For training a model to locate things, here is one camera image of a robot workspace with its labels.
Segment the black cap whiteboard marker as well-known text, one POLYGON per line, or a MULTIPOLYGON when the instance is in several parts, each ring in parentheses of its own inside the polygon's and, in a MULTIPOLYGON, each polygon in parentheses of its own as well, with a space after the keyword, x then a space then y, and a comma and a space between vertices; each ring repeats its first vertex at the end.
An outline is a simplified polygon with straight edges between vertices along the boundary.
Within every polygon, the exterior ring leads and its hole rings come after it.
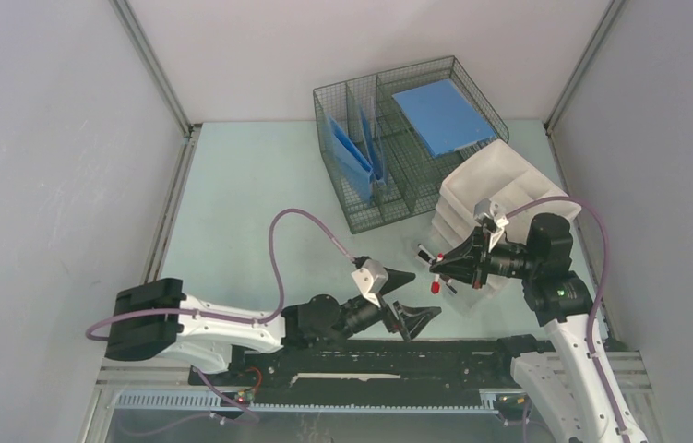
POLYGON ((432 255, 422 244, 417 246, 416 256, 419 260, 427 265, 431 265, 436 261, 436 257, 432 255))

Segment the white plastic drawer organizer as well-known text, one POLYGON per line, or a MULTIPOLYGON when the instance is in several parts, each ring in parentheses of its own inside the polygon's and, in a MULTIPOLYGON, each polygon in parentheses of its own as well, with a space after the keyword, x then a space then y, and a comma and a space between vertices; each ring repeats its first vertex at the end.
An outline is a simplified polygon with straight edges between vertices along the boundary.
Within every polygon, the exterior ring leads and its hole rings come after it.
MULTIPOLYGON (((545 174, 525 160, 509 144, 498 139, 478 150, 442 182, 439 200, 432 218, 432 233, 440 245, 436 249, 447 252, 460 245, 471 234, 477 216, 491 210, 508 214, 541 198, 566 196, 545 174)), ((512 217, 506 234, 511 242, 525 243, 533 216, 550 212, 569 222, 581 212, 581 205, 568 201, 544 203, 512 217)), ((472 314, 475 306, 504 290, 510 282, 505 277, 490 276, 482 289, 461 289, 457 293, 443 289, 444 300, 457 312, 472 314)))

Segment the blue folder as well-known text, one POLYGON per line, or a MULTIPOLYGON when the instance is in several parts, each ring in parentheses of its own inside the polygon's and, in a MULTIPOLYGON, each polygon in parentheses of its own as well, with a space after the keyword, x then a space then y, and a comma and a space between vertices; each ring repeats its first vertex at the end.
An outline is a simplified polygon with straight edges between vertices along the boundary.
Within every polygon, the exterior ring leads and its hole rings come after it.
POLYGON ((376 141, 371 130, 371 124, 363 108, 359 109, 359 115, 367 157, 372 166, 375 180, 378 186, 385 187, 387 185, 387 169, 383 148, 376 141))
POLYGON ((329 114, 326 115, 334 157, 358 198, 368 204, 373 195, 374 172, 371 164, 329 114))
POLYGON ((434 158, 496 138, 451 79, 396 92, 392 98, 434 158))

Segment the red cap marker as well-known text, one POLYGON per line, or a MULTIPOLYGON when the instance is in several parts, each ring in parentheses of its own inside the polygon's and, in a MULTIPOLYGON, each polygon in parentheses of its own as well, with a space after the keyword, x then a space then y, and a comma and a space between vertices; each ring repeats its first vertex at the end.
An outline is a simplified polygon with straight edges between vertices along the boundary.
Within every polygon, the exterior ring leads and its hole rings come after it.
MULTIPOLYGON (((435 258, 432 259, 431 264, 430 264, 430 268, 433 268, 433 266, 435 264, 439 263, 442 259, 443 259, 443 255, 438 254, 435 258)), ((438 273, 433 273, 433 275, 434 275, 434 278, 433 278, 433 281, 431 283, 431 293, 432 294, 438 294, 438 293, 440 293, 442 286, 446 284, 446 281, 438 273)))

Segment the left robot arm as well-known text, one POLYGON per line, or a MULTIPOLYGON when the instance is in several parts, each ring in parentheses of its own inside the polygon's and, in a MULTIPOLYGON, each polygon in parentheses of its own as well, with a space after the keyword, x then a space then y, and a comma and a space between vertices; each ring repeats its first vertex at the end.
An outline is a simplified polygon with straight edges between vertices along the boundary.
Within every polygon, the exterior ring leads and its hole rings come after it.
POLYGON ((246 372, 245 358, 234 351, 238 347, 272 354, 336 345, 375 324, 412 341, 442 312, 438 306, 386 301, 387 294, 414 278, 363 257, 352 273, 359 290, 354 298, 339 303, 319 294, 283 308, 268 322, 259 311, 214 305, 185 294, 180 279, 161 279, 117 295, 105 356, 119 362, 179 360, 231 385, 246 372))

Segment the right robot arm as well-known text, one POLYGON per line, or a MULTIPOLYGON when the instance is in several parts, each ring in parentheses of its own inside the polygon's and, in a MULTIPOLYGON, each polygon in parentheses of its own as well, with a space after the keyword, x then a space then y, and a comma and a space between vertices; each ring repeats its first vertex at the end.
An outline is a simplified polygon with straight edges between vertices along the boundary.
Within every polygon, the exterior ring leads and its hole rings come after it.
POLYGON ((571 270, 569 221, 538 213, 523 244, 494 243, 494 221, 485 220, 446 254, 434 258, 435 275, 482 288, 489 277, 518 279, 565 371, 565 382, 549 368, 529 338, 516 338, 496 355, 491 371, 505 386, 519 384, 557 442, 645 442, 606 357, 585 282, 571 270))

